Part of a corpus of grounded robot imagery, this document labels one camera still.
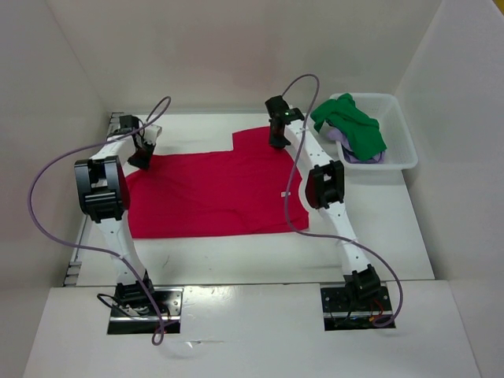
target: white backdrop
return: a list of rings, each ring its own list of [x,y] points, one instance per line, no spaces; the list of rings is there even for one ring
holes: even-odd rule
[[[28,186],[57,154],[102,137],[106,113],[44,2],[0,2],[0,50],[0,376],[17,378],[72,252],[35,229]],[[68,240],[82,217],[72,166],[50,170],[35,193],[41,221]]]
[[[493,2],[445,0],[397,96],[432,267],[450,280],[482,376],[504,376],[504,16]]]
[[[440,0],[47,0],[108,109],[257,110],[304,72],[322,98],[393,93]],[[308,102],[313,88],[289,100]]]

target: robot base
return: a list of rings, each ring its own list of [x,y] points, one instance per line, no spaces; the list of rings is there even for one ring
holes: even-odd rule
[[[378,329],[372,324],[372,317],[379,317],[379,322],[385,322],[392,315],[392,304],[386,286],[380,287],[371,299],[351,303],[344,284],[327,285],[321,287],[321,299],[325,331]],[[379,301],[383,312],[374,300]],[[395,323],[392,322],[385,328],[395,328]]]
[[[165,334],[180,333],[183,287],[155,287],[154,299],[159,305],[165,321]],[[110,311],[108,335],[152,334],[159,326],[159,318],[151,306],[137,308],[121,307],[128,317],[117,309]]]

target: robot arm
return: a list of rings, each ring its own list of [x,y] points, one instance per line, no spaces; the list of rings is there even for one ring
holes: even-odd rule
[[[298,149],[305,117],[299,109],[291,109],[282,96],[273,97],[265,104],[270,116],[269,145],[282,149],[293,144]],[[341,161],[333,161],[310,130],[306,130],[300,158],[310,167],[305,189],[309,205],[318,210],[336,235],[357,241],[343,202],[345,176]],[[350,295],[357,300],[374,296],[380,289],[380,278],[369,259],[352,243],[344,243],[342,247],[343,277]]]
[[[136,117],[120,117],[120,128],[109,135],[107,140],[118,139],[130,133],[138,129],[139,124]],[[144,133],[107,144],[90,159],[77,161],[74,165],[80,208],[96,223],[108,248],[127,260],[152,292],[152,283],[136,253],[128,226],[130,198],[118,155],[133,144],[135,153],[128,159],[128,163],[147,170],[160,134],[161,128],[151,125]],[[135,276],[117,258],[113,258],[113,262],[117,271],[116,296],[131,306],[143,304],[146,297]]]

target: green towel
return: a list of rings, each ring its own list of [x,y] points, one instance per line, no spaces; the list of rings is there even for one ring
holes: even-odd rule
[[[355,157],[361,161],[369,160],[387,149],[381,137],[380,124],[355,107],[351,94],[342,94],[337,100],[327,100],[312,112],[311,117],[317,132],[321,132],[325,121],[338,128],[348,138]]]

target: red cloth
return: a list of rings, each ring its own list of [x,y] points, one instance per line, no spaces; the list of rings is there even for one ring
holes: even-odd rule
[[[233,151],[154,155],[148,172],[126,178],[128,220],[135,239],[289,232],[284,197],[292,159],[268,146],[269,128],[233,134]],[[289,198],[292,223],[308,228],[296,172]]]

